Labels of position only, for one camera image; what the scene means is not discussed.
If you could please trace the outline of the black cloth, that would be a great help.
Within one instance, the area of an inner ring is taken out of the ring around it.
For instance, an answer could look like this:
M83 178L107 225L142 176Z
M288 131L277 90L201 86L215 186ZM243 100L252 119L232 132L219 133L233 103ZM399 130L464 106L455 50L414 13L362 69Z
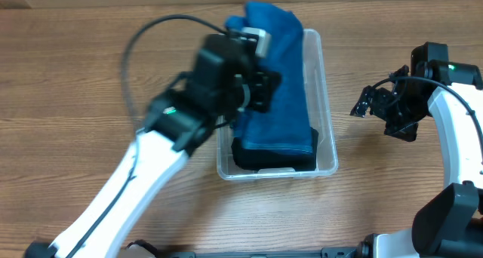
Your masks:
M234 138L231 149L235 164L244 170L259 171L261 169L291 167L295 171L314 171L316 168L316 153L318 131L311 128L311 155L283 155L266 149L243 149L239 138Z

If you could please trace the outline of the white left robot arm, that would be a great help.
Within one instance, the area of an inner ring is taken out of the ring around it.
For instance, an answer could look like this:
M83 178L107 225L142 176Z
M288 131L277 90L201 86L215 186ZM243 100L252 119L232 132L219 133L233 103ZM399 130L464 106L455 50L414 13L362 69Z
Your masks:
M82 215L51 243L34 241L26 257L116 257L162 187L237 112L267 112L281 82L277 72L194 69L181 72L148 106L124 158Z

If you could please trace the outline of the blue denim cloth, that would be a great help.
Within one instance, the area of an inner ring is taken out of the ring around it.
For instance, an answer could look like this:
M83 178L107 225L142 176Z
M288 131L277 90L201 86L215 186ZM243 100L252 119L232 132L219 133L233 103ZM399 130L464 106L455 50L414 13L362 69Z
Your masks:
M260 65L281 75L268 112L246 111L238 117L234 134L241 147L282 155L311 155L314 149L303 79L303 25L290 11L251 1L245 4L245 15L231 16L226 27L268 32L269 51Z

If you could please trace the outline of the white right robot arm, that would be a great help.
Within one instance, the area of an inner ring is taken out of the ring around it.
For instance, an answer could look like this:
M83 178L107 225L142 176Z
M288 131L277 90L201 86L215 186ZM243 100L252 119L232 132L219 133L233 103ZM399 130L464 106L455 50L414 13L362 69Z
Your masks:
M412 142L417 124L433 117L444 188L412 227L369 235L357 257L480 257L482 255L482 76L475 65L440 60L403 66L363 89L350 114L375 115L385 133Z

